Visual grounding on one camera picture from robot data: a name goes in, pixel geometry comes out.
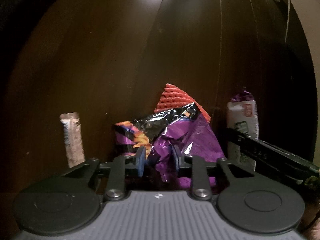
gray gripper base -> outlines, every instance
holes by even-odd
[[[242,232],[217,214],[207,201],[187,192],[137,192],[109,202],[85,228],[63,236],[37,236],[22,231],[15,240],[299,240],[295,231],[278,236]]]

black circular joint cover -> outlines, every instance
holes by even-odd
[[[217,199],[220,213],[238,228],[273,234],[295,228],[304,212],[304,201],[293,189],[255,176],[234,181]]]
[[[85,225],[99,208],[99,197],[81,180],[53,177],[20,192],[13,202],[13,215],[21,229],[57,235]]]

snack bag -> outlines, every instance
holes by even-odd
[[[227,127],[258,140],[259,124],[256,101],[252,94],[243,90],[228,103]],[[228,159],[255,170],[256,161],[240,152],[240,146],[228,142]]]

orange foam net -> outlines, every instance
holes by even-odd
[[[167,84],[164,88],[164,92],[160,97],[160,101],[157,104],[155,113],[161,111],[170,110],[176,107],[185,106],[187,104],[195,102],[199,110],[205,117],[205,119],[210,122],[210,116],[208,113],[199,105],[191,96],[189,96],[185,91],[176,87],[175,85]]]

metal screw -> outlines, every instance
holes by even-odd
[[[110,189],[107,191],[108,197],[119,198],[123,195],[123,192],[119,189]]]
[[[194,194],[198,197],[207,197],[209,195],[209,191],[204,188],[199,188],[194,191]]]

